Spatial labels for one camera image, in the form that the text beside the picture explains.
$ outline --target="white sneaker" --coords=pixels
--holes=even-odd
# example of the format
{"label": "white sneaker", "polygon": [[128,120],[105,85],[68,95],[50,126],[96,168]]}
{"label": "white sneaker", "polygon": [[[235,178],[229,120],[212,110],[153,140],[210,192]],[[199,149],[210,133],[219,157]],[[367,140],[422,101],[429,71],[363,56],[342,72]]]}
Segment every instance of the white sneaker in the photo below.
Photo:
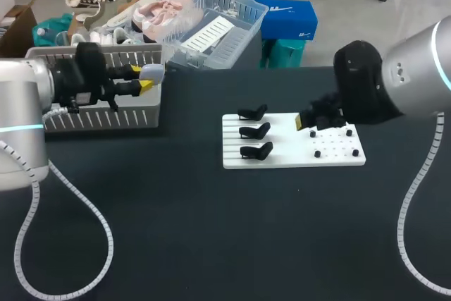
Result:
{"label": "white sneaker", "polygon": [[70,41],[71,46],[77,46],[79,42],[86,42],[85,37],[83,37],[80,33],[75,33],[72,35],[72,40]]}
{"label": "white sneaker", "polygon": [[123,28],[118,27],[113,32],[114,45],[131,45],[139,44],[140,42],[129,35]]}
{"label": "white sneaker", "polygon": [[112,17],[108,22],[104,25],[107,27],[120,27],[124,26],[127,20],[132,18],[134,8],[142,7],[144,5],[153,3],[156,0],[139,0],[136,4],[127,7],[124,11],[120,12],[118,15]]}
{"label": "white sneaker", "polygon": [[113,35],[101,35],[100,33],[93,31],[90,33],[89,38],[91,42],[95,42],[99,45],[112,45],[113,44]]}

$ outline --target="white fixture board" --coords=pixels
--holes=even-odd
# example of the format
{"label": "white fixture board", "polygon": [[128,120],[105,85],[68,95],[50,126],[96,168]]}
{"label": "white fixture board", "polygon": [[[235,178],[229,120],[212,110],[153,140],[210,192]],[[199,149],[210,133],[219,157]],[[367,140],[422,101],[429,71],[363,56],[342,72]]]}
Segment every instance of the white fixture board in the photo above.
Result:
{"label": "white fixture board", "polygon": [[[223,165],[226,169],[241,168],[288,168],[288,167],[322,167],[322,166],[361,166],[366,158],[357,130],[354,125],[342,128],[329,128],[318,131],[316,128],[296,130],[295,118],[298,113],[268,113],[256,122],[240,120],[236,114],[223,116]],[[259,128],[265,122],[271,129],[262,140],[241,138],[240,127]],[[316,132],[310,137],[310,131]],[[346,131],[352,130],[352,136]],[[240,148],[251,146],[260,148],[271,141],[273,150],[263,160],[242,158]],[[358,149],[359,155],[352,156]],[[316,158],[315,151],[321,152]]]}
{"label": "white fixture board", "polygon": [[218,42],[220,38],[226,35],[228,31],[232,30],[233,27],[234,25],[230,21],[218,16],[198,33],[184,42],[182,46],[203,53],[210,46]]}

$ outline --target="cardboard box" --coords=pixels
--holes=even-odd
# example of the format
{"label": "cardboard box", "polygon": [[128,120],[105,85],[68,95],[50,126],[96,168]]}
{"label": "cardboard box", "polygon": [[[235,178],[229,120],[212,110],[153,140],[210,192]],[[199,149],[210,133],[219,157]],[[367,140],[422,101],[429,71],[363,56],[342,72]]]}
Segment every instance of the cardboard box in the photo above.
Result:
{"label": "cardboard box", "polygon": [[310,1],[255,0],[269,7],[261,24],[263,39],[313,40],[318,18]]}
{"label": "cardboard box", "polygon": [[3,37],[0,37],[0,58],[23,58],[33,47],[32,29],[37,25],[31,5],[15,5],[6,17],[16,18]]}

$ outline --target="white plastic basket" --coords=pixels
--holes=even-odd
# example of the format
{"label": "white plastic basket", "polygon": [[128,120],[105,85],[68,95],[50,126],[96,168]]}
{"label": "white plastic basket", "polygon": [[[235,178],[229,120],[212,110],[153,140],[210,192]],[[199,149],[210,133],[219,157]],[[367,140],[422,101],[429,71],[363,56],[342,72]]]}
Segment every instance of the white plastic basket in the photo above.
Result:
{"label": "white plastic basket", "polygon": [[[246,46],[258,32],[268,6],[255,0],[193,0],[194,8],[183,9],[156,41],[163,45],[163,62],[171,61],[194,68],[232,68]],[[199,10],[202,19],[199,22]],[[215,47],[203,52],[182,46],[217,17],[223,17],[233,28]]]}

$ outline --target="blue shoebox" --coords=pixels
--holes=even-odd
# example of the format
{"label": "blue shoebox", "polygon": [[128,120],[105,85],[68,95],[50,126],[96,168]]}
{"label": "blue shoebox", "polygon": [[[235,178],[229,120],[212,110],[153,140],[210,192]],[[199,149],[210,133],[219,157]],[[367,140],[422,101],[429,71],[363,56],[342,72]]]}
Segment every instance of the blue shoebox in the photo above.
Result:
{"label": "blue shoebox", "polygon": [[310,1],[255,0],[269,7],[261,24],[263,39],[313,40],[318,18]]}

